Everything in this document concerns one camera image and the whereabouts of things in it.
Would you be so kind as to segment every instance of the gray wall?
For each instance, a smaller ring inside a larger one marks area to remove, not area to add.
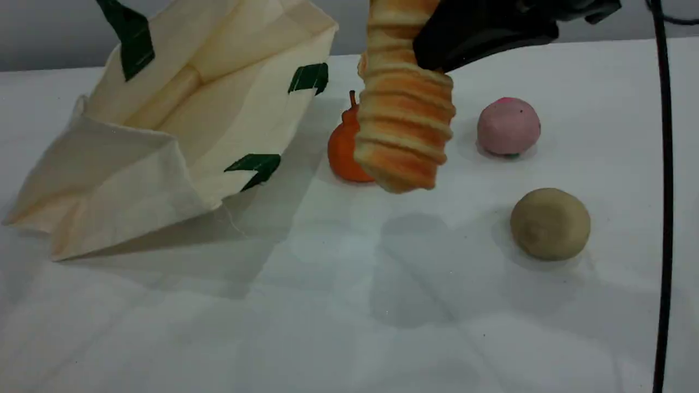
[[[123,0],[151,16],[170,0]],[[333,53],[359,53],[365,45],[368,0],[315,0],[340,23]],[[699,17],[698,0],[665,0],[666,13]],[[643,0],[597,27],[564,24],[562,41],[651,38],[651,16]],[[671,36],[699,35],[699,27],[669,27]],[[117,40],[94,0],[0,0],[0,71],[102,65]]]

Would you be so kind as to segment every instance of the black cable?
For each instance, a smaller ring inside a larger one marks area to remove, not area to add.
[[[651,5],[651,0],[646,0],[646,7],[648,7],[648,9],[651,12],[653,12],[653,6]],[[665,20],[667,23],[676,24],[678,26],[698,26],[699,25],[699,18],[681,19],[678,17],[665,15],[664,13],[661,14],[661,16],[663,17],[663,20]]]
[[[658,317],[658,341],[653,377],[653,393],[662,393],[665,382],[665,358],[668,353],[670,328],[670,300],[672,297],[672,242],[674,225],[675,180],[672,172],[672,92],[670,89],[670,60],[668,37],[662,0],[652,0],[651,11],[658,45],[661,100],[663,105],[663,275],[660,288],[660,315]]]

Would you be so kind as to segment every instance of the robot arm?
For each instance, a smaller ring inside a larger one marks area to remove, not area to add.
[[[546,45],[556,22],[584,17],[597,24],[619,0],[442,0],[413,43],[423,69],[449,72],[506,50]]]

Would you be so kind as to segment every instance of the green tape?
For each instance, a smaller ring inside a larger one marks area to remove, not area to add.
[[[282,156],[280,155],[246,155],[224,172],[256,171],[257,174],[241,190],[245,191],[269,180],[281,162]]]
[[[148,19],[117,0],[96,0],[122,42],[122,70],[127,82],[155,58]]]
[[[294,78],[291,79],[291,86],[289,86],[289,93],[295,92],[296,90],[306,90],[314,89],[318,90],[315,95],[318,95],[325,91],[325,87],[328,85],[328,64],[311,64],[309,66],[299,67],[294,74]]]

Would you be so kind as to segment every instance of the tan clay ball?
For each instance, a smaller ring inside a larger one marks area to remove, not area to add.
[[[590,224],[585,205],[555,188],[530,192],[517,203],[510,218],[515,243],[527,254],[545,261],[578,255],[590,237]]]

